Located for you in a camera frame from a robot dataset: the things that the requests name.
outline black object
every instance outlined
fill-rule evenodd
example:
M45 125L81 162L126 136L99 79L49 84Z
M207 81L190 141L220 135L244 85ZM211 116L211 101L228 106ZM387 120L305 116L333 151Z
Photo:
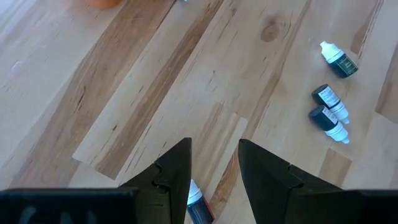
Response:
M358 67L346 54L330 63L329 66L340 78L347 78L358 71Z
M201 199L187 205L187 211L193 224L210 224L214 221L214 216L210 211L204 196Z
M341 100L328 84L318 87L311 93L313 100L319 105L326 106L329 110L337 106Z
M311 110L308 117L324 131L330 131L338 124L337 117L323 105Z
M242 139L239 164L257 223L398 223L398 191L341 190ZM184 223L185 138L118 189L0 192L0 223Z
M0 192L0 223L183 223L191 179L185 138L118 189Z
M396 190L342 190L245 139L239 164L257 223L398 223Z

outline wood knot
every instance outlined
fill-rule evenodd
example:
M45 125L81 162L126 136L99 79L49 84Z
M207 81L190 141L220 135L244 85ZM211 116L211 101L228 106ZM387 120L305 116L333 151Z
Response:
M279 26L276 17L267 20L266 27L262 31L261 40L271 42L276 39L279 34Z

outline orange object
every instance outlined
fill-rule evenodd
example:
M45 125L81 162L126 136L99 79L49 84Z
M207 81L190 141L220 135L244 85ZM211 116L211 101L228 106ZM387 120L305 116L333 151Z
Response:
M98 9L110 9L119 4L121 0L88 0L88 4Z

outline bottle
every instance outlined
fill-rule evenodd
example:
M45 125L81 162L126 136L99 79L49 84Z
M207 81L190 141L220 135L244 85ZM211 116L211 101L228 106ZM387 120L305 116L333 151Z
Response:
M355 63L335 44L323 41L320 45L322 47L322 55L340 78L347 78L358 71Z
M349 114L344 103L328 84L318 87L312 92L311 95L315 102L317 102L319 105L325 105L330 112L332 112L338 118L339 121L343 122L344 124L349 124Z
M320 105L316 107L314 110L309 112L308 116L319 126L319 128L335 141L341 141L344 144L349 143L347 130L326 106Z
M187 210L194 224L210 224L214 221L209 204L193 180L189 188Z

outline green bottle label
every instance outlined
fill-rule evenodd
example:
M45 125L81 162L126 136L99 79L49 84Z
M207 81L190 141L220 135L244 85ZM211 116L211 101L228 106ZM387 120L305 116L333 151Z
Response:
M346 54L331 63L330 66L341 78L349 77L358 70L358 67Z

